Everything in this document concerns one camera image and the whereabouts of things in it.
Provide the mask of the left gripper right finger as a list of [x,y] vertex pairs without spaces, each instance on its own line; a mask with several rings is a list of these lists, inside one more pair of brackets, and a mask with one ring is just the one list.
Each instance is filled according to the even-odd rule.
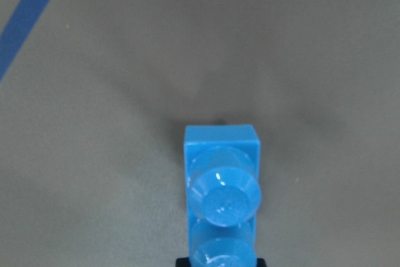
[[264,258],[257,258],[257,267],[267,267],[266,261]]

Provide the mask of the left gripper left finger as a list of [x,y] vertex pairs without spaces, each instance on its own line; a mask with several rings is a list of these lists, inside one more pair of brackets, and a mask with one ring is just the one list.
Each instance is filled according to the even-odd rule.
[[175,267],[190,267],[189,257],[177,258],[175,260]]

